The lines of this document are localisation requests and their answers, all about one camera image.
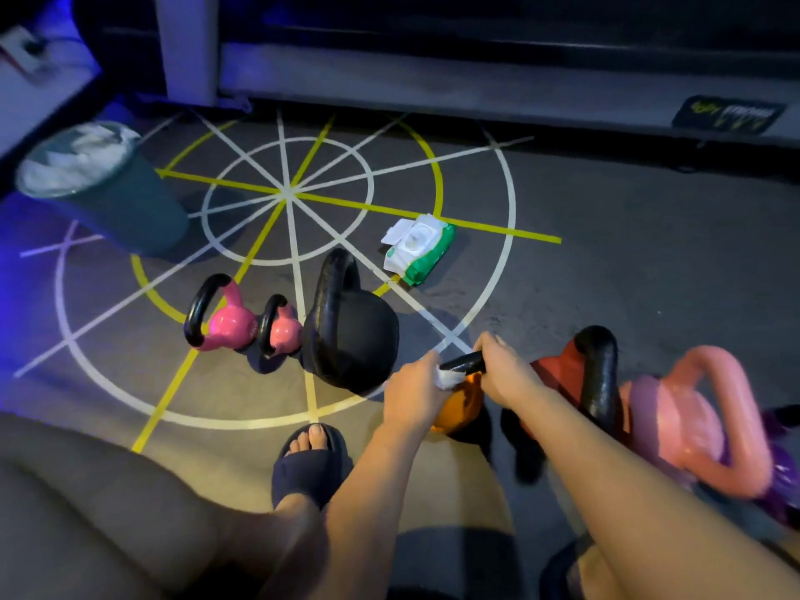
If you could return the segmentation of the person's right hand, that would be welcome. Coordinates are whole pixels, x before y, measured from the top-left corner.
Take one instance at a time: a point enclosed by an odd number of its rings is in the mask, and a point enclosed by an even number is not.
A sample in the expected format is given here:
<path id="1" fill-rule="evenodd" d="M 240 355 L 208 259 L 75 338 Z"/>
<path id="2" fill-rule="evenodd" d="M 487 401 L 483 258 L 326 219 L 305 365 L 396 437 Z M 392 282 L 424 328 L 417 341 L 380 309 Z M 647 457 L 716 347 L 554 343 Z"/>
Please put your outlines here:
<path id="1" fill-rule="evenodd" d="M 485 364 L 482 389 L 495 403 L 519 415 L 547 395 L 549 389 L 532 366 L 497 334 L 483 332 L 474 349 Z"/>

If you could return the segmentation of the person's left hand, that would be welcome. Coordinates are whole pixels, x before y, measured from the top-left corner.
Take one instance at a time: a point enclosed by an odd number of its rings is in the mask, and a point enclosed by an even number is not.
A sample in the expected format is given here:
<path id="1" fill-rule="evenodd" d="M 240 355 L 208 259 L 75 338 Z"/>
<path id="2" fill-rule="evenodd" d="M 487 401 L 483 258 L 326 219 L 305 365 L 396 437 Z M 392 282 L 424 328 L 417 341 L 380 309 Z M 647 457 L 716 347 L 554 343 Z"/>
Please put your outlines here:
<path id="1" fill-rule="evenodd" d="M 423 437 L 449 393 L 436 387 L 396 387 L 394 374 L 385 385 L 383 423 L 395 431 Z"/>

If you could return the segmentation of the orange kettlebell with black handle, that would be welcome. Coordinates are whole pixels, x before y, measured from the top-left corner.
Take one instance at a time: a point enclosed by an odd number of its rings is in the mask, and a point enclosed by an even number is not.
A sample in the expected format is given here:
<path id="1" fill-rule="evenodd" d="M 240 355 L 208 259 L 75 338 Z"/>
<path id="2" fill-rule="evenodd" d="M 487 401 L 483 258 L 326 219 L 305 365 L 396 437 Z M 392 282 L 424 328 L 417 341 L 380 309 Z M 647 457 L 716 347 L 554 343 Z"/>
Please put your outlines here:
<path id="1" fill-rule="evenodd" d="M 482 377 L 485 365 L 481 352 L 470 352 L 439 366 L 445 370 L 461 370 L 467 373 L 465 382 L 456 386 L 442 405 L 431 429 L 450 435 L 471 424 L 484 404 Z"/>

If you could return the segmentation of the person's left forearm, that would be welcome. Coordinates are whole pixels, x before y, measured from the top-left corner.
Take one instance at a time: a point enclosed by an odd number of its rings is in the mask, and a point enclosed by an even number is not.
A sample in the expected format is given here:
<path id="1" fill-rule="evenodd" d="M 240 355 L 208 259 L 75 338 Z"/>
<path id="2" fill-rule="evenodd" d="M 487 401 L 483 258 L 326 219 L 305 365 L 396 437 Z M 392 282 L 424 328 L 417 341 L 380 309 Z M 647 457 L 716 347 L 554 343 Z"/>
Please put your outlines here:
<path id="1" fill-rule="evenodd" d="M 289 453 L 325 446 L 325 433 L 312 424 Z M 259 600 L 389 600 L 392 562 L 405 491 L 425 436 L 407 435 L 380 424 L 354 462 L 353 470 L 318 517 L 310 538 L 281 560 Z"/>

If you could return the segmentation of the person's right forearm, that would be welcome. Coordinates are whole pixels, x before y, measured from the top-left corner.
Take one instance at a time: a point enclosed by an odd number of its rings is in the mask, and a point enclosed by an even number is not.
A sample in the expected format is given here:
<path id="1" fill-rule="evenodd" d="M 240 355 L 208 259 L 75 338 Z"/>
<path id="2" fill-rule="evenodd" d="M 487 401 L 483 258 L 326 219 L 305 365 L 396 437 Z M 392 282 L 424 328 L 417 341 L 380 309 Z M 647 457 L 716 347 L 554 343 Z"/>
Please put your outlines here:
<path id="1" fill-rule="evenodd" d="M 534 433 L 633 600 L 800 600 L 800 574 L 553 390 L 524 382 L 504 401 Z"/>

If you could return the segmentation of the large black kettlebell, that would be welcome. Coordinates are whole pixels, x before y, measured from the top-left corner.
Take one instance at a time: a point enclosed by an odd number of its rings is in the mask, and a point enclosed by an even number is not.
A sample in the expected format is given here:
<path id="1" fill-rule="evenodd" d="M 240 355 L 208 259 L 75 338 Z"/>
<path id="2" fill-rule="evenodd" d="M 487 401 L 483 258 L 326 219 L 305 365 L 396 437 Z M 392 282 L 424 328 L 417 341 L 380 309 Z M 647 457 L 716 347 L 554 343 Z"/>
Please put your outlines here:
<path id="1" fill-rule="evenodd" d="M 329 251 L 322 263 L 302 337 L 305 372 L 358 396 L 375 391 L 394 369 L 398 315 L 361 287 L 355 257 L 343 247 Z"/>

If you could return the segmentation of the green and white wipes pack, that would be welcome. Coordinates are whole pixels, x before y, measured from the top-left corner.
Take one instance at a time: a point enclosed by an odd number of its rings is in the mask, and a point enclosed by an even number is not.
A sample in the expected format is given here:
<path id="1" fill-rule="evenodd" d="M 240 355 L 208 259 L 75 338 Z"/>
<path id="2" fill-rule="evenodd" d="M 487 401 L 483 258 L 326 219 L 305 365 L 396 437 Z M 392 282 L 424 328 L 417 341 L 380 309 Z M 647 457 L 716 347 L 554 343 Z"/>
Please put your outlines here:
<path id="1" fill-rule="evenodd" d="M 455 239 L 455 227 L 426 213 L 415 220 L 400 219 L 381 240 L 388 246 L 383 269 L 407 285 L 425 282 Z"/>

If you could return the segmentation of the small pink kettlebell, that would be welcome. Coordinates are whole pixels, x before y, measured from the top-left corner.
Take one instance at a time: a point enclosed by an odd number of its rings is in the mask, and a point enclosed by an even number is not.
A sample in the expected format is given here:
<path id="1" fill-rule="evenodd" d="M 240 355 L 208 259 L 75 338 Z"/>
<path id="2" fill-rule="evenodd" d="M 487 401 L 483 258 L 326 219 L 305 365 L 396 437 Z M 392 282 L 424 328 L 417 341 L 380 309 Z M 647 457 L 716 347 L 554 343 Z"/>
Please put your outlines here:
<path id="1" fill-rule="evenodd" d="M 280 294 L 273 294 L 257 319 L 256 345 L 265 358 L 290 355 L 302 347 L 303 324 L 295 307 Z"/>

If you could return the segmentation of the dark blue slipper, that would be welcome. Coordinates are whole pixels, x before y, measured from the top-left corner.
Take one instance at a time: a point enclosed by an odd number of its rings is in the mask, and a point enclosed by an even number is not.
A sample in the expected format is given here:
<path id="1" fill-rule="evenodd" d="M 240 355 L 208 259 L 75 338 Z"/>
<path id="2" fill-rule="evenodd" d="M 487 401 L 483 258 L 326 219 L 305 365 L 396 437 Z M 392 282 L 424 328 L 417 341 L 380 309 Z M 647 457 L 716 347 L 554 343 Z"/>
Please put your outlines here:
<path id="1" fill-rule="evenodd" d="M 322 449 L 289 453 L 292 442 L 312 424 L 296 429 L 281 448 L 271 478 L 273 508 L 288 495 L 302 494 L 322 510 L 353 470 L 354 461 L 340 430 L 325 423 L 319 425 L 325 433 Z"/>

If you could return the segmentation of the light pink kettlebell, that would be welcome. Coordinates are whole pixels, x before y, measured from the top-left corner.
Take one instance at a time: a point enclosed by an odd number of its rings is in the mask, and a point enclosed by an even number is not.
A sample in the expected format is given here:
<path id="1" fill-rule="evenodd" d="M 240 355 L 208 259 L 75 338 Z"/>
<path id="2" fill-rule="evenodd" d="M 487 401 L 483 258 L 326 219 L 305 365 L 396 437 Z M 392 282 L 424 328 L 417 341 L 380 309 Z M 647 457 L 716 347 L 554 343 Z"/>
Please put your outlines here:
<path id="1" fill-rule="evenodd" d="M 740 362 L 700 345 L 663 378 L 641 375 L 619 388 L 629 446 L 676 483 L 705 483 L 735 498 L 768 490 L 773 458 Z"/>

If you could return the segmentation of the grey raised platform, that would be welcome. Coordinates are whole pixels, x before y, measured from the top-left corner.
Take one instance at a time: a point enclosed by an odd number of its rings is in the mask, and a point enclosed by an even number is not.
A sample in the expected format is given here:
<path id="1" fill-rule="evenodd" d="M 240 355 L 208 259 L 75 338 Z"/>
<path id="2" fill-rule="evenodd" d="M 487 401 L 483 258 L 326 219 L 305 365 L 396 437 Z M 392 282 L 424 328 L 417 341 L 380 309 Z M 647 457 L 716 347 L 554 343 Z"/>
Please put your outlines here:
<path id="1" fill-rule="evenodd" d="M 800 150 L 800 81 L 512 65 L 294 45 L 222 46 L 231 95 Z M 691 98 L 785 105 L 761 133 L 674 126 Z"/>

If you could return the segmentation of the purple kettlebell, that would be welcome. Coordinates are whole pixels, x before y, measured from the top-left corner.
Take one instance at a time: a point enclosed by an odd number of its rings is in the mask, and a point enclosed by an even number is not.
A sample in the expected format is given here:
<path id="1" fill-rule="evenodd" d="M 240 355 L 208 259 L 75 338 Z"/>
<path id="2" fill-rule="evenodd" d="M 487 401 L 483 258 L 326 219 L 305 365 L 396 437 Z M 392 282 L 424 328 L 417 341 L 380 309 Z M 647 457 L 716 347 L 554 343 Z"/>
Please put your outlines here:
<path id="1" fill-rule="evenodd" d="M 773 458 L 770 485 L 751 502 L 790 530 L 800 532 L 800 461 L 781 440 L 800 430 L 800 403 L 762 410 L 762 427 Z"/>

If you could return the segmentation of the dark green trash bin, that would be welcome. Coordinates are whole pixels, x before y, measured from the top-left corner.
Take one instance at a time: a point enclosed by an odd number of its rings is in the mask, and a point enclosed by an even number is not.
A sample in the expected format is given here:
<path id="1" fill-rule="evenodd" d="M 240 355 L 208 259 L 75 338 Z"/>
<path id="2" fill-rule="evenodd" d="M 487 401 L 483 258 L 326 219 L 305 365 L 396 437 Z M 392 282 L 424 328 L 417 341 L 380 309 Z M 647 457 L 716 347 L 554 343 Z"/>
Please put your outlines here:
<path id="1" fill-rule="evenodd" d="M 65 197 L 31 198 L 115 242 L 128 253 L 160 254 L 185 237 L 187 211 L 145 159 L 134 156 L 99 185 Z"/>

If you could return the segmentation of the person's left leg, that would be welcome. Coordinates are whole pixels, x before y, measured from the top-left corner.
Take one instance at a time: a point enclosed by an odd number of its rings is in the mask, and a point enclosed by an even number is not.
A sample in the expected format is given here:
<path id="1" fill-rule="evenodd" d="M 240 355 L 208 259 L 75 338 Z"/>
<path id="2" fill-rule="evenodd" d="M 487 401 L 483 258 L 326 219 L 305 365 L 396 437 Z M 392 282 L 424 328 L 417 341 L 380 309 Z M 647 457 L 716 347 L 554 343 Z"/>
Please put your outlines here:
<path id="1" fill-rule="evenodd" d="M 306 600 L 323 518 L 198 495 L 119 445 L 0 413 L 0 600 Z"/>

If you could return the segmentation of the black sticker with yellow print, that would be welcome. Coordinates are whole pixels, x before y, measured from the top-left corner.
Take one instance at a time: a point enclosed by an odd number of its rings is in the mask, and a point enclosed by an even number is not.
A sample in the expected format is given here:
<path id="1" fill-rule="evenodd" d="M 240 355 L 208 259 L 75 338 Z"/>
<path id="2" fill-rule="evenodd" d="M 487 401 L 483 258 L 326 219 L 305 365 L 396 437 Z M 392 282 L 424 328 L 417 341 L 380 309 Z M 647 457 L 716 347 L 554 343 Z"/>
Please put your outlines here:
<path id="1" fill-rule="evenodd" d="M 759 136 L 787 109 L 785 103 L 694 95 L 687 98 L 672 118 L 677 130 L 742 133 Z"/>

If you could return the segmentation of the white bin liner bag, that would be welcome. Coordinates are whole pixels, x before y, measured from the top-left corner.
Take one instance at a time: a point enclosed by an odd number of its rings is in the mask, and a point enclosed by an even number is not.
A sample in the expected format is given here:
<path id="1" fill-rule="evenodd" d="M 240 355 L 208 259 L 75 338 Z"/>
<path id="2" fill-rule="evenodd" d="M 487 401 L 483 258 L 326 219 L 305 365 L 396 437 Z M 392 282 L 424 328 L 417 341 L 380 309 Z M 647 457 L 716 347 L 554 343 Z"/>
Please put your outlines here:
<path id="1" fill-rule="evenodd" d="M 132 159 L 142 135 L 125 124 L 93 120 L 46 138 L 30 150 L 15 172 L 15 189 L 47 199 L 99 185 Z"/>

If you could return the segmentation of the white post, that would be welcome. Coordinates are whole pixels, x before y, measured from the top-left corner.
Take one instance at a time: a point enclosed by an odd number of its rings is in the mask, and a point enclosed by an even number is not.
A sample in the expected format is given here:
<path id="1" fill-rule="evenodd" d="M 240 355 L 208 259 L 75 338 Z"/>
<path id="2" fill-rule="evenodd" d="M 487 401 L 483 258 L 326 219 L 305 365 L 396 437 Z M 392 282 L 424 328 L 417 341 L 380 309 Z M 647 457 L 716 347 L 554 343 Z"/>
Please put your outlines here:
<path id="1" fill-rule="evenodd" d="M 219 0 L 155 0 L 166 96 L 215 107 L 218 97 Z"/>

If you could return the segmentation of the white wall outlet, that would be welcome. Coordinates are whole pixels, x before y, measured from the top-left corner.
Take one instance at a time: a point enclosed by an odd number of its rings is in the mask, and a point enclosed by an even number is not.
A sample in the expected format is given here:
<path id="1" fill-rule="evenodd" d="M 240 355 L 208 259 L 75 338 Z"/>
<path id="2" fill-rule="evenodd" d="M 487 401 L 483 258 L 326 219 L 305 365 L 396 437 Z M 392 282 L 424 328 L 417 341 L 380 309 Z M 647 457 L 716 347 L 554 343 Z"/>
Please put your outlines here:
<path id="1" fill-rule="evenodd" d="M 22 73 L 34 76 L 45 71 L 48 40 L 24 25 L 14 25 L 0 32 L 0 53 Z"/>

